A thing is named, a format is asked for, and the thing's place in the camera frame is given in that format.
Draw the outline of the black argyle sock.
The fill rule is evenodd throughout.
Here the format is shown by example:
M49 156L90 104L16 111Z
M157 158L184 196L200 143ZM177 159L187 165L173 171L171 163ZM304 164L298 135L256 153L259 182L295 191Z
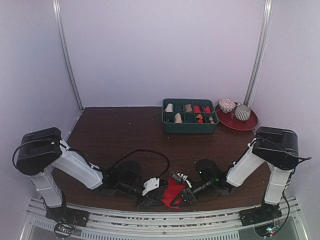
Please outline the black argyle sock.
M195 118L196 118L196 122L198 123L198 124L203 124L204 123L204 116L202 115L202 114L197 114L196 116L195 116Z

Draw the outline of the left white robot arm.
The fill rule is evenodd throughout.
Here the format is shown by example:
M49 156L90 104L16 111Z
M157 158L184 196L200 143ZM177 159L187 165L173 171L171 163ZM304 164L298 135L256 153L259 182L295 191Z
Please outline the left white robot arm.
M107 169L89 162L81 150L70 147L62 139L57 127L25 134L11 160L15 169L29 177L43 198L47 212L61 222L69 221L72 211L67 207L65 194L55 183L53 169L73 177L101 196L120 192L144 200L163 187L159 177L143 181L142 168L135 161L121 158Z

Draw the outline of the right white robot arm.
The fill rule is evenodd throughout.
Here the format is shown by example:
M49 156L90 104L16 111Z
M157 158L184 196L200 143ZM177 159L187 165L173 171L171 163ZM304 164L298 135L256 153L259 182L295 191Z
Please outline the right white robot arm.
M244 153L226 171L210 159L195 163L200 181L193 182L181 173L173 172L169 177L168 205L171 208L189 206L198 201L198 196L208 190L231 194L261 166L267 166L268 183L264 190L261 206L256 210L259 220L266 221L279 211L280 200L290 184L297 167L311 157L299 154L298 135L289 129L260 127Z

